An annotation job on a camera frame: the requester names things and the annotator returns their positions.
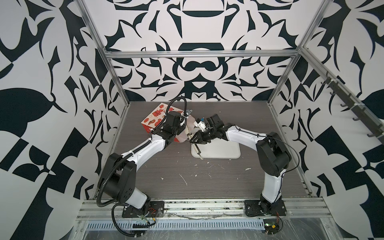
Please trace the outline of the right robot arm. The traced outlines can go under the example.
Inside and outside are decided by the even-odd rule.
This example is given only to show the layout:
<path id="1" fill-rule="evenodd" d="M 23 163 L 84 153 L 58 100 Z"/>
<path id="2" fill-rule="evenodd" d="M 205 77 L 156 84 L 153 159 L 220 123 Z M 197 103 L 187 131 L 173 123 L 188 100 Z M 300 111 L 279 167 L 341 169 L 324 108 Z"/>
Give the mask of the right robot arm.
<path id="1" fill-rule="evenodd" d="M 190 143 L 196 146 L 208 144 L 214 139 L 221 139 L 255 150 L 260 166 L 265 172 L 261 204 L 272 208 L 282 199 L 282 181 L 292 156 L 288 145 L 283 142 L 278 133 L 256 133 L 235 124 L 225 124 L 217 114 L 207 119 L 197 120 L 194 123 L 194 131 Z"/>

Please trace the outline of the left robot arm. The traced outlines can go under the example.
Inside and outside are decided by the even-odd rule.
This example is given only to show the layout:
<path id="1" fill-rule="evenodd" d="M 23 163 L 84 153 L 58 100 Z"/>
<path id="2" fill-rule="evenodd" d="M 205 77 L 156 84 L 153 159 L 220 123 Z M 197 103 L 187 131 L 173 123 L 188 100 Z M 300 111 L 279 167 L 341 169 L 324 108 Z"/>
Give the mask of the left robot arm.
<path id="1" fill-rule="evenodd" d="M 98 182 L 97 206 L 120 204 L 146 212 L 150 197 L 136 187 L 137 171 L 174 142 L 176 136 L 186 129 L 187 120 L 188 114 L 171 111 L 143 143 L 121 155 L 111 154 Z"/>

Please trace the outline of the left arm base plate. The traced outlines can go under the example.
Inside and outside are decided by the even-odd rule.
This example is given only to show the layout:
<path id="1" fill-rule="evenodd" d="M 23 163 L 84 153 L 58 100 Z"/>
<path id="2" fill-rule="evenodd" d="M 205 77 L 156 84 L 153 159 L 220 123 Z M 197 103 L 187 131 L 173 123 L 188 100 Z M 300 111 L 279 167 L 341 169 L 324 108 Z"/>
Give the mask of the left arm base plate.
<path id="1" fill-rule="evenodd" d="M 123 218 L 136 218 L 141 215 L 144 217 L 155 218 L 164 214 L 165 202 L 164 201 L 146 201 L 145 204 L 137 209 L 131 205 L 124 207 Z"/>

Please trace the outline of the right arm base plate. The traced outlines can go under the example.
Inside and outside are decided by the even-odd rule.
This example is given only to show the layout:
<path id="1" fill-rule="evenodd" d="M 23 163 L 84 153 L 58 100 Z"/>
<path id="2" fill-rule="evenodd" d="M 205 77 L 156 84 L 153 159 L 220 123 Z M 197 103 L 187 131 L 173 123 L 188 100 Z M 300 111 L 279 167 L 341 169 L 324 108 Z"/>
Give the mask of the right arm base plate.
<path id="1" fill-rule="evenodd" d="M 247 217 L 286 216 L 287 209 L 282 199 L 271 204 L 267 200 L 245 200 L 245 214 Z"/>

